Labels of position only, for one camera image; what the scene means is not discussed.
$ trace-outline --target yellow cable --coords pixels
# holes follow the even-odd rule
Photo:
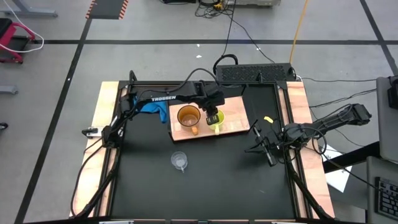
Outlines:
[[[298,21],[296,34],[294,35],[292,50],[290,51],[289,63],[292,63],[292,61],[293,61],[294,48],[296,46],[297,36],[299,35],[299,29],[300,29],[300,26],[301,26],[301,22],[303,21],[303,18],[304,18],[304,15],[305,15],[305,10],[307,9],[307,4],[308,4],[308,0],[305,0],[304,8],[303,8],[303,11],[301,12],[300,20]]]

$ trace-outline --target orange mug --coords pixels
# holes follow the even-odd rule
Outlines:
[[[183,106],[177,113],[178,122],[183,129],[191,131],[193,135],[199,133],[198,125],[200,120],[200,111],[196,106]]]

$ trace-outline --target black floor line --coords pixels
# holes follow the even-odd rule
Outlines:
[[[370,11],[370,9],[369,9],[368,4],[366,3],[365,0],[360,0],[360,1],[361,1],[361,4],[362,4],[363,9],[364,9],[364,11],[365,11],[365,14],[366,14],[366,16],[368,17],[369,22],[370,22],[370,24],[371,24],[371,26],[372,26],[372,29],[373,29],[373,31],[374,31],[374,34],[376,35],[377,40],[380,41],[381,49],[383,50],[383,53],[384,53],[384,55],[386,56],[386,59],[387,59],[387,61],[388,61],[388,64],[390,65],[390,68],[391,68],[391,70],[392,70],[392,73],[393,73],[394,75],[398,75],[397,64],[395,63],[395,60],[394,60],[394,58],[392,57],[391,52],[390,52],[390,50],[389,50],[388,47],[387,47],[386,41],[384,41],[384,38],[383,38],[383,36],[381,35],[381,32],[380,32],[380,30],[379,30],[379,28],[378,28],[378,26],[377,26],[377,24],[376,24],[376,21],[374,20],[374,18],[373,18],[373,16],[372,16],[372,13],[371,13],[371,11]]]
[[[290,45],[293,40],[254,40],[256,44]],[[45,44],[78,44],[79,40],[45,40]],[[224,39],[192,40],[85,40],[84,44],[100,45],[157,45],[157,44],[225,44]],[[398,45],[398,40],[385,40],[385,44]],[[252,44],[251,40],[229,40],[228,44]],[[379,40],[298,40],[298,45],[381,45]]]
[[[30,177],[29,184],[27,186],[24,198],[22,199],[22,203],[21,203],[21,206],[19,207],[18,214],[17,214],[17,217],[16,217],[14,223],[19,224],[19,223],[24,222],[27,210],[29,208],[30,201],[32,200],[32,196],[33,196],[34,190],[37,185],[37,181],[39,180],[40,173],[43,168],[45,158],[46,158],[47,153],[50,148],[50,143],[53,138],[55,128],[57,127],[57,123],[58,123],[58,120],[61,115],[63,104],[65,102],[70,84],[72,82],[73,74],[75,73],[76,66],[77,66],[77,63],[80,58],[81,50],[83,49],[83,46],[84,46],[84,40],[86,39],[88,30],[90,29],[90,25],[91,25],[91,19],[88,19],[86,21],[85,27],[83,29],[83,33],[81,34],[78,46],[76,48],[75,56],[73,56],[73,59],[72,59],[72,62],[71,62],[71,65],[70,65],[70,68],[68,71],[68,75],[65,79],[65,83],[63,84],[62,91],[61,91],[60,97],[58,99],[57,106],[55,107],[55,111],[54,111],[54,114],[53,114],[51,122],[50,122],[49,129],[47,131],[47,134],[45,135],[43,146],[40,150],[40,154],[37,158],[36,165],[34,167],[32,176]]]

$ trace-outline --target blue cloth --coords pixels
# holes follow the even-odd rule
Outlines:
[[[166,102],[153,102],[147,103],[140,112],[143,113],[158,113],[160,114],[160,120],[162,123],[166,123],[167,121],[167,109]]]

